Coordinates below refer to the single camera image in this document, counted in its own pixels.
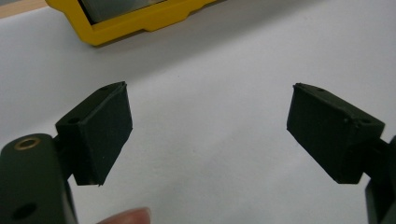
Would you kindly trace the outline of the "white table mat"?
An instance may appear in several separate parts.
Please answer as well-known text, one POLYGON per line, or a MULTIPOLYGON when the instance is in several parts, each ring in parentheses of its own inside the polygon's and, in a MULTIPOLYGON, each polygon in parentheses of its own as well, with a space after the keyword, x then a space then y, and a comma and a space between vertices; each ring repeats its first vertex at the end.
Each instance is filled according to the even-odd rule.
POLYGON ((396 0, 222 0, 95 48, 45 7, 0 19, 0 148, 123 81, 134 129, 80 224, 148 207, 153 224, 367 224, 287 131, 292 87, 321 87, 396 135, 396 0))

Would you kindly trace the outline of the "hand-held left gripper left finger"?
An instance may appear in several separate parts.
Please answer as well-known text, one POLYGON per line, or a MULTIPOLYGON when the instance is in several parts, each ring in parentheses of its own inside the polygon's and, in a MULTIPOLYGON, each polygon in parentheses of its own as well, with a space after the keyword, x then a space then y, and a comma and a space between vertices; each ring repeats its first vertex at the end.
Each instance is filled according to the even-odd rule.
POLYGON ((55 127, 71 156, 77 184, 104 184, 133 129, 127 84, 122 81, 98 89, 55 127))

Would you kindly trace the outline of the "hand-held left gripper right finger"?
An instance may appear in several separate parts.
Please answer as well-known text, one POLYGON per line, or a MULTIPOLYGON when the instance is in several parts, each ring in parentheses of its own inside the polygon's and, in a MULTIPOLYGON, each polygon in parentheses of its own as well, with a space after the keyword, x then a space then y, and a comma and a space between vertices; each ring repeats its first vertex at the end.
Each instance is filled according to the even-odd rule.
POLYGON ((386 180, 381 146, 385 123, 322 88, 293 86, 287 130, 339 184, 357 184, 363 174, 386 180))

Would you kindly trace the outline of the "yellow black drawer organizer cabinet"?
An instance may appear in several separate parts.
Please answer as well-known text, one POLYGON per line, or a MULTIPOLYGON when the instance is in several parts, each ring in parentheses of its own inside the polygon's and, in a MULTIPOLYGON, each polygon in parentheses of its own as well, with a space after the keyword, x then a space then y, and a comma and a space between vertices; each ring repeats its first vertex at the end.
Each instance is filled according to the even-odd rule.
POLYGON ((61 11, 78 37, 92 46, 99 46, 120 37, 139 32, 152 32, 185 20, 192 12, 217 0, 163 0, 115 18, 94 22, 82 0, 45 0, 61 11))

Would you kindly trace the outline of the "set of clear drawers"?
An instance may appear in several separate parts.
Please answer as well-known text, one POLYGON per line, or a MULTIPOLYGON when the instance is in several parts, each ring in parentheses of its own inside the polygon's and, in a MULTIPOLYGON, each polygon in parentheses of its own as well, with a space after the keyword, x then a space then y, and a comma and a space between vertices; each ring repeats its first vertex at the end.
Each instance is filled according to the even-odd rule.
POLYGON ((94 23, 161 3, 164 0, 79 0, 94 23))

